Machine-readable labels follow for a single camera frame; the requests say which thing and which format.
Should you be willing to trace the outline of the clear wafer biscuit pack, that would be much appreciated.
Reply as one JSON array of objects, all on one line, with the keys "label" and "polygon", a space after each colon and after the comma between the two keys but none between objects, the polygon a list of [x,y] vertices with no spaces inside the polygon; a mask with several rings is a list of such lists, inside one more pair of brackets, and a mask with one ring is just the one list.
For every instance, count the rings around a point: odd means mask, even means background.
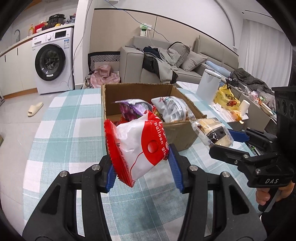
[{"label": "clear wafer biscuit pack", "polygon": [[217,118],[190,120],[191,127],[205,146],[220,145],[230,147],[234,139],[229,130]]}]

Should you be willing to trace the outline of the white red balloon gum bag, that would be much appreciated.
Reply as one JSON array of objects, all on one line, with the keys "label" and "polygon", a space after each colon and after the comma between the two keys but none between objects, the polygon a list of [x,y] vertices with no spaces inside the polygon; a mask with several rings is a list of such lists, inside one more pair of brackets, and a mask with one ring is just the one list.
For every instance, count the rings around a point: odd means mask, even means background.
[{"label": "white red balloon gum bag", "polygon": [[130,187],[169,155],[163,123],[151,111],[147,110],[140,118],[117,126],[107,119],[104,131],[117,176]]}]

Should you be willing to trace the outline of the white grey printed snack bag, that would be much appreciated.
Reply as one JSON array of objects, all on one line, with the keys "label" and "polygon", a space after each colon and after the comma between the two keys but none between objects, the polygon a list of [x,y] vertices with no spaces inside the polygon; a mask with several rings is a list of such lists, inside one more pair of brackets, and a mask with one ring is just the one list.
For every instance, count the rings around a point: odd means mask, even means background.
[{"label": "white grey printed snack bag", "polygon": [[151,99],[165,123],[196,120],[191,109],[183,99],[174,96],[156,97]]}]

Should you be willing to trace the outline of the purple white snack bag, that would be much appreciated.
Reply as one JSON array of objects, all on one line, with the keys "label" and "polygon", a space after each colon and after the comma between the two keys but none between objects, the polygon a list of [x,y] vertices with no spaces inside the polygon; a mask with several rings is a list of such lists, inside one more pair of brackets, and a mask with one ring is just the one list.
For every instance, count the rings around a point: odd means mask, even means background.
[{"label": "purple white snack bag", "polygon": [[147,110],[153,112],[152,105],[142,99],[117,100],[115,103],[119,104],[121,114],[127,121],[140,118]]}]

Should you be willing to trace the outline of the white paper cup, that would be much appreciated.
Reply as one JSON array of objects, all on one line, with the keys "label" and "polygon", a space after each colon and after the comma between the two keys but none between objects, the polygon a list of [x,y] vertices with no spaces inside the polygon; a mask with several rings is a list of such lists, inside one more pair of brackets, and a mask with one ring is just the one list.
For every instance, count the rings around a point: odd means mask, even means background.
[{"label": "white paper cup", "polygon": [[245,99],[241,101],[239,106],[239,111],[242,116],[244,116],[248,112],[248,108],[250,107],[250,103],[246,101]]}]

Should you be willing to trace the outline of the yellow plastic bag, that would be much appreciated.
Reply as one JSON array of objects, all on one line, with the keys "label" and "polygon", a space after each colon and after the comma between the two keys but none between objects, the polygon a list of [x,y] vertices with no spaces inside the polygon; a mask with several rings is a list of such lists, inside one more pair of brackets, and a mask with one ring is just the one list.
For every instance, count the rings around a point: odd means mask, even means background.
[{"label": "yellow plastic bag", "polygon": [[219,87],[213,101],[226,110],[239,110],[240,101],[233,95],[226,84]]}]

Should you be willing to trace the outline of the teal checked tablecloth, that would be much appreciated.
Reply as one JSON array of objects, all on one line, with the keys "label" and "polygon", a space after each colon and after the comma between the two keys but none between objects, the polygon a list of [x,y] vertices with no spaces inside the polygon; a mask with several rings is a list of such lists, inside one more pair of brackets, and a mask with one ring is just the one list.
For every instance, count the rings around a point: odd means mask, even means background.
[{"label": "teal checked tablecloth", "polygon": [[[23,215],[28,220],[42,195],[64,170],[81,172],[106,153],[99,89],[55,97],[36,132],[23,180]],[[187,195],[176,188],[166,161],[130,188],[116,181],[102,195],[113,240],[176,240]]]}]

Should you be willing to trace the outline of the grey fabric sofa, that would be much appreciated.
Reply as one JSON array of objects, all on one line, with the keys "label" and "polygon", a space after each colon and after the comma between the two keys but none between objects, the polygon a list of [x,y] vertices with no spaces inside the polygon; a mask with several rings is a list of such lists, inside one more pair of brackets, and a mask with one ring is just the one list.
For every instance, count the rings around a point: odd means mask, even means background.
[{"label": "grey fabric sofa", "polygon": [[[210,64],[222,67],[222,69],[227,72],[232,72],[237,69],[239,65],[238,55],[236,53],[223,44],[204,35],[196,37],[192,47],[180,41],[170,43],[134,36],[129,46],[124,46],[120,49],[119,76],[122,83],[161,83],[154,73],[150,73],[142,67],[144,59],[143,48],[147,46],[163,49],[171,48],[180,54],[181,57],[177,62],[177,81],[181,82],[198,84],[204,70],[208,69]],[[191,51],[201,54],[208,59],[193,71],[186,72],[181,69],[180,66]]]}]

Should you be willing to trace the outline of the beige slipper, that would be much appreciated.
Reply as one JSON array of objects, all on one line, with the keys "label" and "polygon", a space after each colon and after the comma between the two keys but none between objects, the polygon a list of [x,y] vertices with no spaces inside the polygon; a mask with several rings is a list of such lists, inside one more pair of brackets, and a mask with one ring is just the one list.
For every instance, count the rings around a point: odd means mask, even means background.
[{"label": "beige slipper", "polygon": [[28,117],[33,117],[43,107],[43,105],[43,102],[39,102],[36,105],[31,105],[28,110]]}]

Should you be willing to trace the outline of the pile of clothes on sofa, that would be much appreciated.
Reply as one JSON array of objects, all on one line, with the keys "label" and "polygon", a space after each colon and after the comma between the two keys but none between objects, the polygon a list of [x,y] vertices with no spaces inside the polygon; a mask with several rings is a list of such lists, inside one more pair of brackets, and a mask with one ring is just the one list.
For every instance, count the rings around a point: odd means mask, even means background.
[{"label": "pile of clothes on sofa", "polygon": [[161,82],[177,82],[177,62],[181,56],[176,50],[147,46],[143,48],[143,53],[142,67],[145,70],[154,73]]}]

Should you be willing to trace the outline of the pink cloth pile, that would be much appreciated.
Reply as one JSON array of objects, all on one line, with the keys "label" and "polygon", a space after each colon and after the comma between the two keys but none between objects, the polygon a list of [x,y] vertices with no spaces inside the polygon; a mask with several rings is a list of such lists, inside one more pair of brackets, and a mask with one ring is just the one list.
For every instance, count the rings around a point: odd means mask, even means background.
[{"label": "pink cloth pile", "polygon": [[105,64],[91,71],[84,80],[85,88],[100,88],[105,84],[116,84],[120,82],[118,71],[113,71],[112,66]]}]

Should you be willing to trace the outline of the black patterned chair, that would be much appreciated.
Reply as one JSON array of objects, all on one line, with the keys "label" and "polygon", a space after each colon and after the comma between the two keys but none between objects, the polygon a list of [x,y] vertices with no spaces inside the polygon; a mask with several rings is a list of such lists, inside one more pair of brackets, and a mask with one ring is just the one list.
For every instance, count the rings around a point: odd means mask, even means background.
[{"label": "black patterned chair", "polygon": [[113,71],[119,71],[119,63],[119,51],[92,52],[88,54],[89,72],[93,72],[102,65],[110,65]]}]

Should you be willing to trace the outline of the white kitchen cabinets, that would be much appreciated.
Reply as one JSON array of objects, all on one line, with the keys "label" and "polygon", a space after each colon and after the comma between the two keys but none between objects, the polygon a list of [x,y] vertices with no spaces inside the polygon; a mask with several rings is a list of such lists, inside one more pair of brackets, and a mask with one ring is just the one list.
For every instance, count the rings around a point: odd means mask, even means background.
[{"label": "white kitchen cabinets", "polygon": [[3,96],[36,88],[32,42],[23,44],[1,56],[1,94]]}]

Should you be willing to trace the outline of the white front-load washing machine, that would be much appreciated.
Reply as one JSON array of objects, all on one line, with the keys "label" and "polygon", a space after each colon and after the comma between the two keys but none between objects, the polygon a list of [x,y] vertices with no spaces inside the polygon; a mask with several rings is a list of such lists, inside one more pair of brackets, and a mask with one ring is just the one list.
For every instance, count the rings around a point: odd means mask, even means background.
[{"label": "white front-load washing machine", "polygon": [[34,80],[38,94],[73,90],[74,27],[46,32],[32,39]]}]

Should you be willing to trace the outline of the wall socket with charger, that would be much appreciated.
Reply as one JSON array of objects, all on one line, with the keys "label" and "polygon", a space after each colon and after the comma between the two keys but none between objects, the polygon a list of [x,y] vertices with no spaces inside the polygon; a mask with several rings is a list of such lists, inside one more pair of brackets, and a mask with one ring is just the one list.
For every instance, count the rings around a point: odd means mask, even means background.
[{"label": "wall socket with charger", "polygon": [[140,24],[140,36],[147,37],[148,32],[152,29],[152,25]]}]

